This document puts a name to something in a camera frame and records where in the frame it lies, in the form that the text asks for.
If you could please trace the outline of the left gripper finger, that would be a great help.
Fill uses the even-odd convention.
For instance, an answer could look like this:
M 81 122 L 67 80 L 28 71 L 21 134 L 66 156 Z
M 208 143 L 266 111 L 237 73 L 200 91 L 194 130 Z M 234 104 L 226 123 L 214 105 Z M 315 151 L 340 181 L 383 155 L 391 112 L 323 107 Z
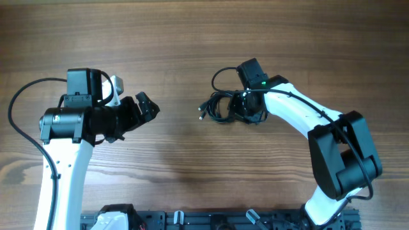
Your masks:
M 143 125 L 145 123 L 148 123 L 150 121 L 152 121 L 153 119 L 156 118 L 157 114 L 159 113 L 159 111 L 156 110 L 147 110 L 146 112 L 142 113 L 140 116 L 140 125 Z
M 160 112 L 159 106 L 145 92 L 140 92 L 135 97 L 138 100 L 138 106 L 142 115 L 157 115 Z

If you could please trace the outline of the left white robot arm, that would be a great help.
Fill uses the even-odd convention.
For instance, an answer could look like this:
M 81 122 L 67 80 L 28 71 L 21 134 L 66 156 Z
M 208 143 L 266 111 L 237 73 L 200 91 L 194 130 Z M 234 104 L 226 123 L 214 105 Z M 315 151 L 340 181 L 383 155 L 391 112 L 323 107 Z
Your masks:
M 40 118 L 40 139 L 46 151 L 35 229 L 79 229 L 84 180 L 98 144 L 113 143 L 153 120 L 160 109 L 140 92 L 119 98 L 121 79 L 90 68 L 67 71 L 67 92 L 61 105 Z

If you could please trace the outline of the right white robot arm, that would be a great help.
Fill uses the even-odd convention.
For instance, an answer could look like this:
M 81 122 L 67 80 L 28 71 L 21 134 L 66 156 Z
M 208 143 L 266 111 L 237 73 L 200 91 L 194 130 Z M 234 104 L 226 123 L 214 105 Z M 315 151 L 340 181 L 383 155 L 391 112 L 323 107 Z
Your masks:
M 328 109 L 299 92 L 286 78 L 269 77 L 252 58 L 235 67 L 243 91 L 235 91 L 236 119 L 257 123 L 275 115 L 298 130 L 309 144 L 316 190 L 304 204 L 304 227 L 323 229 L 354 199 L 373 197 L 372 181 L 382 163 L 363 115 Z

